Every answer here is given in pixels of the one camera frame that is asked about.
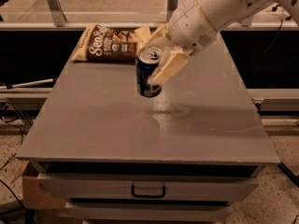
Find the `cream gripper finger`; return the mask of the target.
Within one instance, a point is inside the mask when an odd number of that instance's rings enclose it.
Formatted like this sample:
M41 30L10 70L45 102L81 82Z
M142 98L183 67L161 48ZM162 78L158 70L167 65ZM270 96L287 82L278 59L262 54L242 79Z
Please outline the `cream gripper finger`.
M189 62L193 49L180 46L166 47L158 67L149 76L150 85L163 85Z
M166 47L173 47L174 43L171 41L168 34L168 24L160 25L149 37L149 41L146 43L146 47L157 46L160 49Z

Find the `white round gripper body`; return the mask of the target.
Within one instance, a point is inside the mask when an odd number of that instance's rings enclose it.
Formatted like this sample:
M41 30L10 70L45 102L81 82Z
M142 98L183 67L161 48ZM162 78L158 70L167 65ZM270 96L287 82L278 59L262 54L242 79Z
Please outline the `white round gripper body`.
M185 49L203 50L217 38L217 30L196 0L186 0L172 13L167 32Z

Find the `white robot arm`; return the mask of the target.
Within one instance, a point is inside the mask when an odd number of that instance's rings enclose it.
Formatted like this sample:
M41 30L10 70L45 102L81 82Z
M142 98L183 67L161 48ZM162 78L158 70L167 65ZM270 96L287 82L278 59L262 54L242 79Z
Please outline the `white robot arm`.
M167 45L148 83L164 84L188 63L192 52L207 48L219 32L274 3L299 24L299 0L186 0L166 25Z

